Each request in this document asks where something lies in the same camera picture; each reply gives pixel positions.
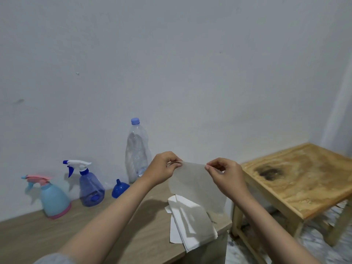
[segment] person's right arm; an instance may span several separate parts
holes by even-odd
[[[214,168],[224,173],[219,174]],[[244,181],[241,165],[217,158],[207,163],[205,169],[222,193],[244,213],[273,263],[320,263],[254,199]]]

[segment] gray sleeve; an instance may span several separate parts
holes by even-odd
[[[72,261],[68,256],[65,256],[60,253],[54,253],[38,259],[33,264],[76,264],[76,263]]]

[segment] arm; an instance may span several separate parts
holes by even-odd
[[[74,235],[59,252],[77,264],[103,262],[146,194],[171,177],[174,170],[181,166],[174,163],[167,167],[170,161],[181,159],[173,152],[157,154],[143,176]]]
[[[214,168],[224,173],[218,174]],[[254,199],[239,164],[229,159],[217,158],[207,163],[205,169],[224,195],[244,213],[273,263],[319,263]]]

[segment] person's left hand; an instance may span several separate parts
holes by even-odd
[[[173,161],[182,161],[182,159],[171,151],[157,154],[142,175],[142,178],[150,180],[153,187],[165,182],[173,175],[176,168],[182,166],[181,163],[173,163],[168,166],[168,163]]]

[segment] hand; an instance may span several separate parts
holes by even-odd
[[[219,174],[214,168],[225,172]],[[205,169],[220,191],[233,202],[238,203],[241,199],[251,196],[243,178],[242,167],[237,162],[226,158],[217,158],[208,162]]]
[[[165,182],[173,175],[176,168],[182,166],[181,163],[173,163],[168,166],[168,163],[173,161],[182,161],[182,159],[171,151],[157,154],[144,172],[142,178],[150,180],[153,187]]]

